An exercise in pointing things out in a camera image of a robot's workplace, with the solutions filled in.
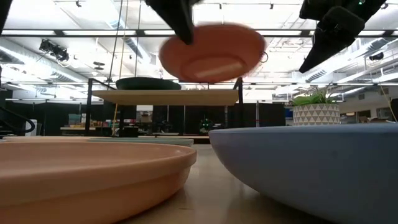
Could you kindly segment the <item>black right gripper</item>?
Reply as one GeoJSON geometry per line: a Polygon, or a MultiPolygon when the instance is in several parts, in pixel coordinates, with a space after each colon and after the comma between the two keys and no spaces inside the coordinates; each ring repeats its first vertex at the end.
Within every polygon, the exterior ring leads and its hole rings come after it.
{"type": "Polygon", "coordinates": [[[354,42],[385,0],[303,0],[299,17],[317,21],[313,46],[299,72],[305,73],[354,42]]]}

